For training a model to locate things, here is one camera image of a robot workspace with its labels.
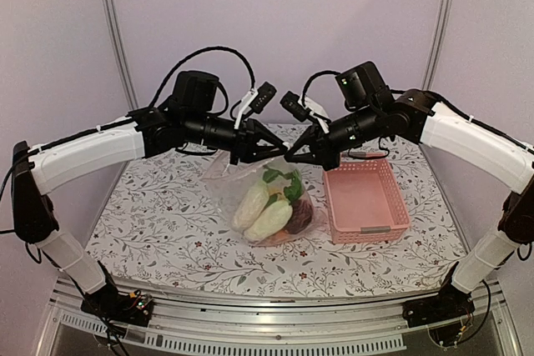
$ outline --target black wire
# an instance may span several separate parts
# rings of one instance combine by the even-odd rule
[[[170,71],[165,76],[164,80],[159,85],[158,90],[154,94],[154,98],[152,99],[152,101],[149,104],[149,109],[153,108],[155,106],[156,102],[159,99],[159,95],[164,90],[165,85],[167,85],[167,82],[171,79],[171,77],[176,72],[176,70],[178,70],[180,67],[182,67],[182,65],[184,65],[186,62],[188,62],[190,59],[192,59],[192,58],[194,58],[196,56],[199,56],[202,53],[213,52],[213,51],[221,51],[221,52],[233,53],[235,56],[237,56],[243,62],[243,64],[246,66],[246,68],[247,68],[247,70],[249,72],[250,87],[253,88],[255,86],[256,78],[254,77],[254,72],[252,71],[252,67],[250,66],[250,63],[245,58],[245,56],[243,56],[240,52],[238,52],[237,50],[235,50],[233,48],[227,48],[226,46],[210,46],[210,47],[202,48],[202,49],[199,49],[199,50],[197,50],[195,52],[192,52],[190,55],[186,56],[185,58],[183,58],[182,60],[177,62],[174,65],[174,67],[172,67],[170,69]]]
[[[306,93],[308,92],[308,89],[310,88],[310,85],[314,80],[316,80],[318,77],[323,77],[324,75],[340,75],[340,72],[333,71],[333,70],[324,70],[319,71],[318,73],[315,73],[311,77],[308,78],[308,81],[304,84],[304,87],[302,88],[302,98],[306,96]]]
[[[100,313],[97,312],[97,310],[93,307],[93,305],[91,304],[91,302],[88,301],[88,299],[86,298],[85,296],[85,293],[83,293],[83,290],[80,288],[80,286],[78,285],[78,283],[76,281],[74,281],[72,278],[70,278],[73,283],[74,283],[74,286],[76,287],[76,289],[78,290],[78,292],[80,292],[80,295],[82,295],[82,298],[83,300],[85,300],[86,304],[89,305],[89,307],[93,310],[93,314],[95,316],[97,316],[100,321],[102,322],[103,325],[106,326],[106,329],[107,329],[107,332],[106,332],[106,335],[108,336],[108,345],[109,345],[109,348],[113,351],[113,354],[116,354],[118,356],[121,356],[120,353],[118,353],[115,349],[113,349],[113,345],[110,343],[110,333],[111,335],[113,335],[113,337],[115,338],[115,341],[117,341],[117,344],[118,346],[123,350],[123,353],[124,355],[123,356],[129,356],[130,353],[128,353],[128,351],[126,350],[126,348],[124,347],[123,343],[121,342],[121,340],[118,338],[118,335],[115,333],[115,326],[109,321],[107,320],[106,318],[102,317],[100,315]]]
[[[228,110],[229,106],[229,100],[228,100],[228,93],[226,92],[226,89],[224,88],[223,84],[219,81],[217,82],[217,88],[220,90],[220,92],[223,94],[224,98],[224,108],[217,113],[209,113],[209,115],[218,117],[226,113],[226,110]]]
[[[321,116],[320,114],[316,114],[314,113],[314,116],[315,118],[319,118],[323,121],[326,121],[328,124],[330,124],[332,122],[332,120],[330,120],[329,118],[325,117],[325,116]]]
[[[232,118],[234,121],[236,119],[236,117],[234,116],[234,111],[240,104],[241,104],[241,100],[238,100],[234,104],[234,106],[232,106],[232,108],[230,109],[230,118]],[[247,113],[243,114],[243,118],[249,118],[253,112],[254,112],[253,110],[249,110]]]
[[[439,93],[427,91],[428,93],[434,95],[440,102],[443,102],[450,110],[452,110],[454,113],[458,114],[460,117],[464,118],[465,120],[470,120],[470,116],[466,113],[462,112],[459,108],[457,108],[454,104],[449,102],[445,97],[440,95]],[[473,118],[471,120],[471,123],[478,125],[481,128],[484,128],[486,131],[489,131],[490,133],[494,133],[498,137],[504,138],[509,142],[512,142],[517,147],[526,150],[530,154],[534,154],[534,150],[530,149],[528,146],[524,145],[523,143],[517,141],[516,139],[512,138],[510,135],[502,132],[501,130],[492,127],[491,125],[488,125],[480,120],[477,120]]]
[[[116,123],[110,123],[110,124],[106,124],[106,125],[100,126],[100,131],[106,131],[108,129],[120,127],[122,125],[130,124],[130,123],[133,123],[133,122],[134,122],[133,118],[125,118],[124,120],[117,121]],[[79,133],[75,133],[74,135],[71,135],[69,137],[61,138],[61,139],[58,139],[57,141],[53,141],[51,143],[47,143],[46,145],[43,145],[40,149],[34,149],[32,151],[33,154],[30,154],[29,156],[33,156],[34,154],[37,154],[40,151],[49,150],[51,148],[55,148],[56,146],[63,145],[65,143],[67,143],[67,142],[71,142],[71,141],[74,141],[76,139],[80,139],[82,137],[87,137],[88,135],[92,135],[94,133],[98,133],[98,130],[96,128],[86,129],[86,130],[81,131]]]
[[[6,176],[3,178],[3,181],[2,181],[2,187],[0,187],[0,200],[2,200],[2,196],[3,196],[3,191],[6,189],[6,186],[8,185],[8,181],[9,181],[9,177],[12,176],[13,172],[15,171],[15,168],[17,167],[17,165],[19,163],[21,163],[23,160],[25,160],[26,158],[24,159],[21,159],[19,160],[18,162],[14,163],[8,170],[8,172],[6,173]]]
[[[523,257],[523,255],[521,254],[521,249],[520,248],[517,248],[517,257],[522,261],[522,262],[526,262],[530,257],[531,257],[531,254],[532,254],[532,242],[530,242],[528,244],[528,252],[526,252],[526,256]]]
[[[30,245],[28,242],[24,244],[24,247],[26,248],[26,253],[29,255],[32,260],[37,263],[41,264],[43,262],[43,256],[41,254],[41,249],[37,248],[37,257],[33,255],[32,251],[30,250]]]
[[[385,153],[381,154],[380,156],[365,156],[365,157],[355,156],[355,155],[350,154],[350,151],[353,148],[349,149],[349,151],[347,152],[347,156],[355,160],[380,160],[382,158],[387,158],[390,155],[390,150],[386,148],[385,146],[382,146],[382,139],[384,138],[380,137],[378,139],[378,149]]]
[[[475,335],[477,335],[482,330],[482,327],[484,327],[484,324],[486,323],[486,320],[487,320],[488,316],[490,315],[490,310],[491,310],[491,290],[490,290],[490,286],[487,284],[487,282],[485,280],[482,280],[482,283],[486,287],[486,291],[487,291],[486,314],[484,314],[484,318],[482,319],[481,325],[479,325],[476,328],[476,330],[471,334],[471,336],[467,337],[463,341],[460,340],[460,342],[458,342],[458,344],[465,343],[465,342],[469,341],[470,339],[472,339]]]
[[[387,114],[381,108],[378,108],[373,102],[373,97],[371,94],[368,94],[366,97],[366,102],[369,105],[370,109],[376,113],[377,116],[385,117]]]

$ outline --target floral tablecloth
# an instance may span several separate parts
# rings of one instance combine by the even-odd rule
[[[294,142],[304,126],[270,128]],[[400,138],[387,144],[412,224],[395,242],[334,245],[325,227],[252,248],[221,221],[200,181],[214,157],[171,151],[129,164],[87,250],[116,276],[222,293],[346,297],[437,288],[465,250],[420,149]],[[321,168],[299,168],[323,208]]]

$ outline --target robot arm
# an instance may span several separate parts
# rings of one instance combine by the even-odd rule
[[[288,161],[318,164],[325,170],[337,168],[341,152],[358,148],[371,139],[399,135],[412,143],[452,153],[511,190],[498,227],[492,228],[450,270],[435,297],[405,303],[404,315],[410,326],[416,326],[459,317],[466,310],[472,313],[470,292],[521,244],[534,241],[531,145],[460,115],[459,110],[436,93],[411,89],[394,99],[371,62],[336,76],[336,81],[351,113],[331,122],[328,130],[317,123],[309,126],[285,155]],[[296,98],[297,95],[288,93],[281,103],[302,121],[310,111],[302,108]],[[301,152],[305,146],[308,152]]]
[[[139,302],[141,306],[130,308],[133,300],[118,293],[104,266],[86,253],[70,233],[59,228],[48,197],[55,188],[100,168],[150,158],[187,143],[226,150],[233,164],[285,153],[284,143],[257,120],[238,118],[234,122],[210,113],[218,87],[219,79],[211,74],[182,72],[163,107],[139,109],[110,124],[55,143],[29,148],[22,142],[15,146],[12,180],[15,233],[24,242],[34,243],[77,283],[85,294],[84,311],[146,326],[153,305],[144,297]],[[255,89],[252,96],[247,93],[251,99],[239,116],[245,107],[261,111],[274,95],[275,89],[268,83]]]

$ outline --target plastic bag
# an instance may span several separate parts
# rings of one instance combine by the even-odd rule
[[[229,155],[221,153],[202,180],[221,217],[255,246],[294,241],[325,221],[300,171],[283,158],[234,166]]]

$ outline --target pink plastic basket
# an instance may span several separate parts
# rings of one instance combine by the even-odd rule
[[[387,160],[342,163],[325,172],[333,243],[393,241],[410,217]]]

